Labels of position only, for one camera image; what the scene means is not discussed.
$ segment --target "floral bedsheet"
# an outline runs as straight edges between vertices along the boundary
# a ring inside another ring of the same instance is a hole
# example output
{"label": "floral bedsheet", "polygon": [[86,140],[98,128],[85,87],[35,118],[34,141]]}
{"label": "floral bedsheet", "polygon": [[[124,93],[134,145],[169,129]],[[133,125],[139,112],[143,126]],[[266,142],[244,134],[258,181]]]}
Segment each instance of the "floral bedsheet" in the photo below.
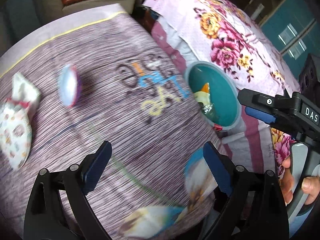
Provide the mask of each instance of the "floral bedsheet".
{"label": "floral bedsheet", "polygon": [[[218,65],[239,90],[248,88],[272,96],[283,95],[284,89],[289,95],[299,91],[297,80],[279,52],[260,28],[228,0],[146,0],[144,5],[160,15],[152,36],[180,72],[194,58]],[[187,58],[186,50],[178,49],[178,39],[187,43],[194,57]],[[239,127],[229,131],[222,142],[232,161],[247,159],[247,165],[258,173],[270,168],[270,155],[274,153],[276,170],[281,175],[291,138],[263,125],[243,109]]]}
{"label": "floral bedsheet", "polygon": [[238,89],[268,95],[299,90],[297,80],[260,28],[228,0],[146,0],[197,58],[224,70]]}

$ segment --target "patterned pouch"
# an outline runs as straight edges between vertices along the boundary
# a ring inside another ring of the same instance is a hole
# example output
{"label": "patterned pouch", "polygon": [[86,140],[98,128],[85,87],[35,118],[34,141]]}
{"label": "patterned pouch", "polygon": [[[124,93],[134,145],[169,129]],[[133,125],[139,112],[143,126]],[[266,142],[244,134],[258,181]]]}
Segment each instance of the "patterned pouch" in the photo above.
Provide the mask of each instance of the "patterned pouch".
{"label": "patterned pouch", "polygon": [[0,147],[14,170],[26,162],[31,138],[31,125],[23,103],[8,100],[0,109]]}

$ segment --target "bed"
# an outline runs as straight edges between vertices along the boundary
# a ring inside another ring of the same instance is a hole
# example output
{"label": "bed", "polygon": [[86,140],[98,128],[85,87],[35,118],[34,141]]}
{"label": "bed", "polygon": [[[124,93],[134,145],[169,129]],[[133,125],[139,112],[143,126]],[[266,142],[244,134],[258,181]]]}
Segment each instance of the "bed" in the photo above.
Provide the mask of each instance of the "bed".
{"label": "bed", "polygon": [[[66,64],[83,83],[73,108],[58,95]],[[120,5],[58,19],[10,48],[0,58],[1,102],[16,72],[42,96],[26,163],[13,170],[0,154],[0,211],[20,237],[39,170],[80,163],[103,140],[113,155],[87,199],[112,239],[172,239],[210,211],[217,184],[202,146],[212,141],[227,153],[170,58]],[[61,198],[76,228],[65,192]]]}
{"label": "bed", "polygon": [[[212,62],[235,86],[274,96],[300,91],[297,80],[261,29],[228,0],[145,0],[156,15],[152,37],[184,73],[195,61]],[[274,166],[283,172],[290,136],[270,128],[242,108],[241,120],[220,135],[235,164],[263,173]]]}

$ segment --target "finger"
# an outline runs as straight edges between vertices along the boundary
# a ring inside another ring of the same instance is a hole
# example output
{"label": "finger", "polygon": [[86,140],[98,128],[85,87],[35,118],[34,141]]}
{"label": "finger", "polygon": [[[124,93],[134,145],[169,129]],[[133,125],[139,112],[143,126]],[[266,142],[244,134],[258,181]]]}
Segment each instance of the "finger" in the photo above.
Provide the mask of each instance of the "finger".
{"label": "finger", "polygon": [[283,196],[286,196],[291,191],[293,184],[294,184],[294,179],[290,172],[290,169],[285,169],[283,178],[280,183],[280,188]]}
{"label": "finger", "polygon": [[293,199],[293,192],[290,190],[286,195],[283,196],[284,201],[289,204]]}
{"label": "finger", "polygon": [[285,168],[290,168],[290,166],[291,166],[290,156],[288,156],[284,159],[284,161],[282,162],[282,166],[284,166]]}
{"label": "finger", "polygon": [[305,204],[309,205],[316,200],[320,192],[320,179],[319,177],[306,177],[302,182],[301,187],[303,193],[309,194]]}

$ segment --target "blue gripper pad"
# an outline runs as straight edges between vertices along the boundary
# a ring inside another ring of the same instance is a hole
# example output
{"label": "blue gripper pad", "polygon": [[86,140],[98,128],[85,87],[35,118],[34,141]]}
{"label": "blue gripper pad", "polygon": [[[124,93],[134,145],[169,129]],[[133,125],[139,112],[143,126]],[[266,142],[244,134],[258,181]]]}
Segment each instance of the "blue gripper pad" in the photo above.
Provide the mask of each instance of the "blue gripper pad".
{"label": "blue gripper pad", "polygon": [[84,186],[82,188],[83,194],[86,196],[90,191],[93,191],[107,166],[111,155],[112,146],[108,141],[104,141],[99,149],[94,154],[94,159],[91,165],[83,175]]}
{"label": "blue gripper pad", "polygon": [[231,175],[225,168],[224,164],[222,163],[221,159],[219,158],[220,153],[216,148],[212,148],[210,143],[206,142],[203,146],[203,157],[206,161],[209,169],[214,176],[218,187],[221,192],[224,192],[231,196],[233,192],[233,186],[231,185]]}
{"label": "blue gripper pad", "polygon": [[252,116],[256,119],[259,119],[267,124],[271,124],[272,122],[276,121],[276,118],[273,115],[266,114],[257,109],[253,109],[251,107],[246,107],[244,111],[247,115]]}

